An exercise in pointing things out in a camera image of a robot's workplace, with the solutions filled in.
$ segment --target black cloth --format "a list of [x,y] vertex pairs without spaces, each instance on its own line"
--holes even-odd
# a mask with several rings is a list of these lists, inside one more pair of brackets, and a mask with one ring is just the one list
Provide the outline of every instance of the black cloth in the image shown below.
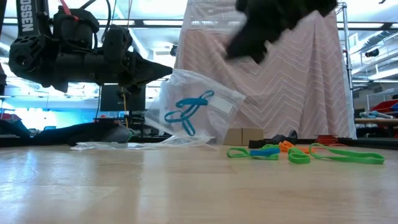
[[34,142],[41,146],[57,144],[76,146],[78,142],[101,141],[107,132],[117,126],[115,123],[86,123],[45,130],[34,137]]
[[280,142],[288,141],[292,144],[297,142],[297,132],[295,130],[291,130],[289,135],[286,137],[281,134],[275,135],[272,139],[263,139],[263,140],[250,140],[249,148],[250,149],[260,149],[266,144],[279,144]]
[[0,120],[0,134],[14,134],[23,139],[30,138],[30,131],[22,124],[20,120],[14,123]]
[[226,47],[226,59],[250,56],[256,63],[265,59],[266,41],[274,43],[286,29],[294,29],[305,16],[318,11],[328,15],[336,0],[237,0],[235,8],[247,20]]

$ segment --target green rubber band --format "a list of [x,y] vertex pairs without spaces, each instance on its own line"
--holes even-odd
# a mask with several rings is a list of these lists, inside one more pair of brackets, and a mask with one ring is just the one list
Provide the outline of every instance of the green rubber band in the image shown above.
[[[323,148],[329,150],[330,152],[337,154],[337,155],[341,155],[341,156],[321,156],[319,154],[312,152],[311,149],[313,146],[323,147]],[[333,148],[326,147],[319,143],[311,144],[309,151],[310,151],[311,156],[316,159],[329,159],[329,160],[333,160],[333,161],[356,162],[356,163],[361,163],[361,164],[383,164],[384,163],[384,157],[377,153],[353,152],[353,151],[333,149]]]
[[279,148],[279,145],[266,144],[260,150],[262,150],[262,149],[275,149],[275,148]]
[[296,147],[290,148],[287,154],[287,159],[294,164],[309,164],[311,162],[310,156]]
[[[271,147],[264,146],[260,150],[267,150],[269,148],[271,148]],[[233,152],[233,151],[238,151],[238,152],[241,152],[241,153],[232,154],[231,152]],[[251,157],[253,159],[274,160],[274,161],[279,159],[279,155],[278,154],[273,154],[273,155],[270,155],[270,156],[250,156],[250,153],[247,150],[245,150],[244,148],[239,148],[239,147],[232,147],[232,148],[228,149],[228,151],[226,152],[226,155],[228,156],[228,158]]]
[[[242,153],[231,154],[231,151],[239,151]],[[250,153],[243,148],[232,147],[231,149],[228,149],[228,151],[226,152],[226,156],[228,156],[228,158],[244,158],[250,157]]]

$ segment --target bag label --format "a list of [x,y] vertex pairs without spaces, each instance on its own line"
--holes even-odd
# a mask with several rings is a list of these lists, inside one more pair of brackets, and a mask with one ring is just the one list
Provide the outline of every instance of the bag label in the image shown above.
[[231,114],[232,109],[234,108],[233,103],[219,96],[211,97],[209,105],[226,114]]

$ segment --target clear plastic bag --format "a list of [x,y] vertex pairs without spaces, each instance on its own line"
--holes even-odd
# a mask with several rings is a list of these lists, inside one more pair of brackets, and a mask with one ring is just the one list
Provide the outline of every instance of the clear plastic bag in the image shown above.
[[190,141],[188,139],[172,136],[159,143],[78,142],[76,146],[73,146],[70,149],[76,151],[87,149],[130,151],[170,147],[198,147],[205,145],[207,141],[208,139],[200,138],[198,138],[197,141]]
[[245,96],[195,72],[174,69],[146,124],[190,142],[220,146]]

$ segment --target red cable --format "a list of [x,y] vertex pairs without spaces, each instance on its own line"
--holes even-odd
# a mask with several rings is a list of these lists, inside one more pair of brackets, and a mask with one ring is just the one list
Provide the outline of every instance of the red cable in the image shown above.
[[338,143],[338,140],[334,135],[319,135],[315,142],[324,146],[346,146]]
[[72,13],[70,12],[70,9],[69,9],[69,7],[68,7],[68,5],[65,3],[65,1],[64,0],[60,0],[61,1],[61,4],[62,4],[62,7],[63,7],[63,10],[65,11],[65,14],[66,15],[72,15]]
[[[65,11],[65,14],[69,15],[69,16],[73,16],[72,13],[70,12],[70,9],[69,9],[68,5],[66,4],[65,0],[60,0],[60,1],[61,1],[63,10]],[[75,21],[79,21],[79,17],[77,17],[77,16],[73,16],[73,17],[75,18]]]

